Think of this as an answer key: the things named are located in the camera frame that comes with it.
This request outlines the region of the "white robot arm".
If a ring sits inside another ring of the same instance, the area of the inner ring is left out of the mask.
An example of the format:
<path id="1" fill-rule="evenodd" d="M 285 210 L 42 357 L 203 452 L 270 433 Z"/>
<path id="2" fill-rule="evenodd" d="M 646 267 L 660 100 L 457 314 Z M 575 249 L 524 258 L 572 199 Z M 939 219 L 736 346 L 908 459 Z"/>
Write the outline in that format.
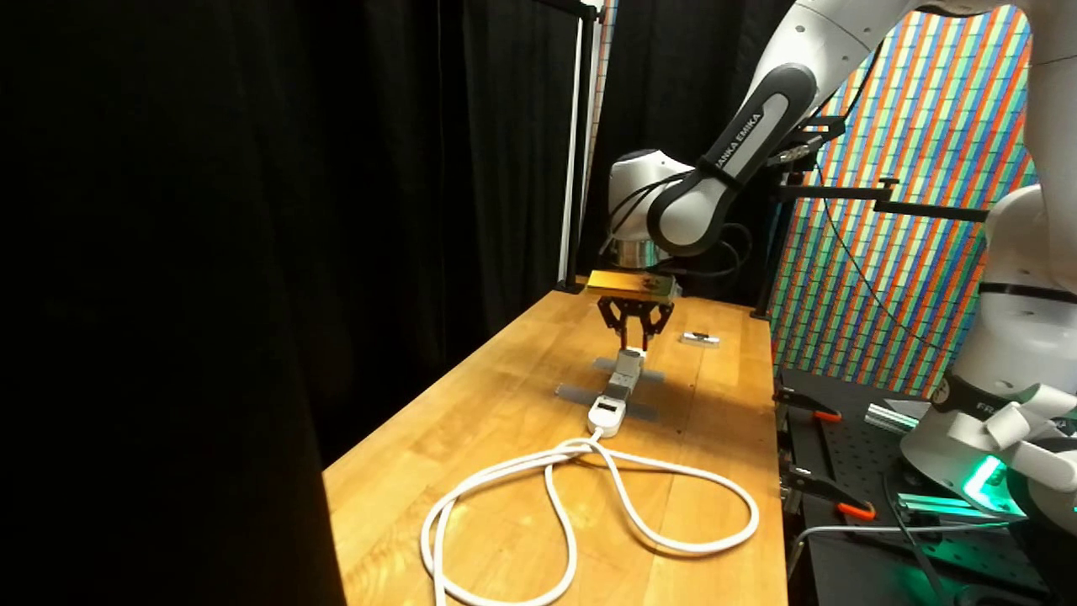
<path id="1" fill-rule="evenodd" d="M 1077 0 L 793 0 L 733 118 L 696 161 L 632 150 L 608 167 L 607 249 L 623 268 L 708 254 L 749 182 L 914 9 L 1018 5 L 1032 32 L 1027 150 L 1037 178 L 986 214 L 968 337 L 902 459 L 986 510 L 1077 525 Z"/>

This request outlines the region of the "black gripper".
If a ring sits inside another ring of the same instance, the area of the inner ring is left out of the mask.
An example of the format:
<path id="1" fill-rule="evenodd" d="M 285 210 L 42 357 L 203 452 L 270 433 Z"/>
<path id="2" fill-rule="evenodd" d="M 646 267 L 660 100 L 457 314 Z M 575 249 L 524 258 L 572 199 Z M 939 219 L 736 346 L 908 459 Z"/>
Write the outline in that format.
<path id="1" fill-rule="evenodd" d="M 616 332 L 621 351 L 630 346 L 625 321 L 636 317 L 644 322 L 644 351 L 666 331 L 675 317 L 675 302 L 653 294 L 600 294 L 600 317 Z"/>

